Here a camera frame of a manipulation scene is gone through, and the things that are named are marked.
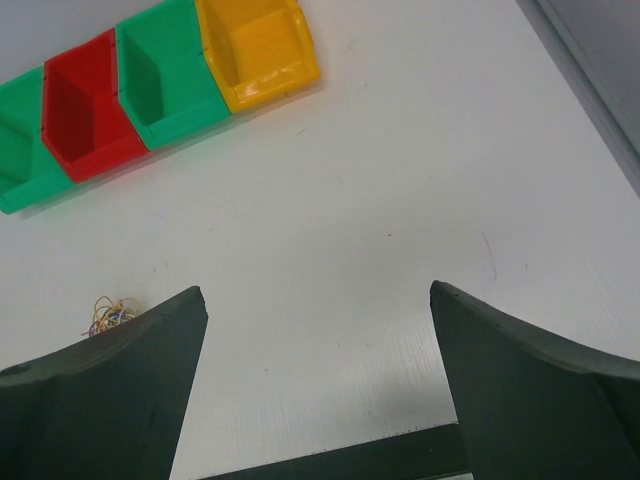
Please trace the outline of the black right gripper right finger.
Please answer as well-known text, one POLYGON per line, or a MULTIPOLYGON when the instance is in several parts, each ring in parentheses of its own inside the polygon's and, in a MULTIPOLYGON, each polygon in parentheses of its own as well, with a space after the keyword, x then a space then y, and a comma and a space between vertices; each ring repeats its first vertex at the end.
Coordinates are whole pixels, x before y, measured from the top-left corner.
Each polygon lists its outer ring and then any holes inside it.
POLYGON ((474 478, 638 478, 638 362, 445 282, 430 308, 474 478))

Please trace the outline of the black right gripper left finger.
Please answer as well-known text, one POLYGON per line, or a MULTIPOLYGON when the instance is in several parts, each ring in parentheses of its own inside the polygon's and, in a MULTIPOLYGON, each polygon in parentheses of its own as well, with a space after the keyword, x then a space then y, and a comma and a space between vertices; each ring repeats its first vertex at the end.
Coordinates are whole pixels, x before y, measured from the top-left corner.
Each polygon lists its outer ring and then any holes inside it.
POLYGON ((2 370, 2 478, 169 478, 207 323, 192 286, 2 370))

